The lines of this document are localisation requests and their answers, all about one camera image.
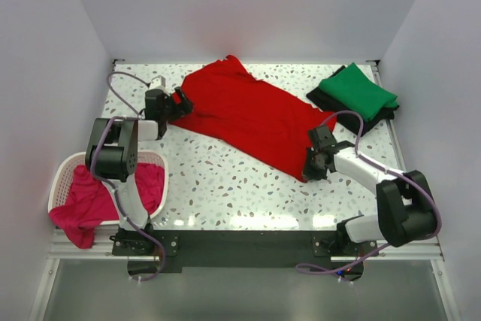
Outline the red t shirt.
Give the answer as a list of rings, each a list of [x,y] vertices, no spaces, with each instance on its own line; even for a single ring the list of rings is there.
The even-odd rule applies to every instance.
[[[193,111],[176,126],[220,139],[299,181],[311,146],[307,133],[336,125],[331,112],[255,79],[232,55],[187,75],[181,89]]]

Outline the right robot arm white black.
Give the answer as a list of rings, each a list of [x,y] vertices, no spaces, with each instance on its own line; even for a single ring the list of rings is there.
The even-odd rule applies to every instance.
[[[349,141],[337,141],[327,126],[308,132],[305,180],[340,173],[370,191],[377,211],[341,221],[328,236],[312,238],[315,256],[376,256],[383,246],[400,247],[435,236],[440,217],[428,182],[420,171],[403,172],[361,153]]]

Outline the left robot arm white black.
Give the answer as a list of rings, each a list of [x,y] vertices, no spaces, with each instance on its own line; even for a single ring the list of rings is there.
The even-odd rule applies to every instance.
[[[122,256],[148,256],[161,249],[135,182],[138,143],[162,139],[169,123],[193,111],[192,101],[180,87],[172,93],[163,88],[149,89],[144,103],[142,120],[97,118],[85,155],[89,173],[110,191],[119,219],[117,233],[112,238],[113,250]]]

